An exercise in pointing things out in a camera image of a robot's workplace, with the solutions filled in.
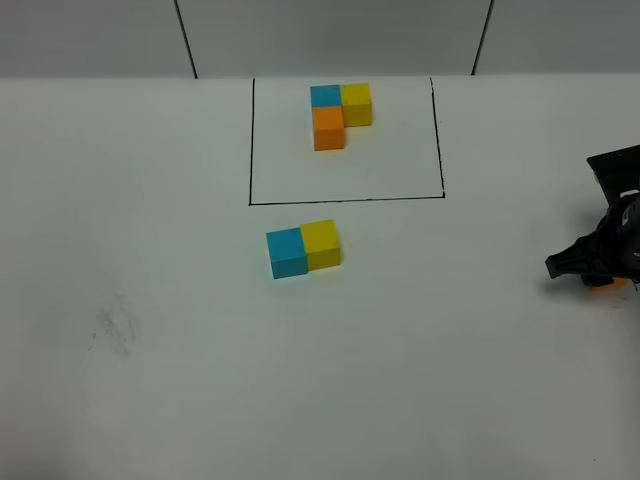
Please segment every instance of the block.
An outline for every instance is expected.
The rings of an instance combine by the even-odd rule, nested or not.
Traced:
[[[363,127],[373,123],[373,101],[368,83],[340,87],[345,127]]]
[[[309,270],[340,265],[340,239],[333,220],[300,225]]]
[[[267,233],[267,246],[273,278],[304,275],[309,271],[300,228]]]
[[[311,108],[341,106],[340,85],[311,87]]]
[[[342,108],[313,108],[313,147],[315,150],[344,148],[344,120]]]

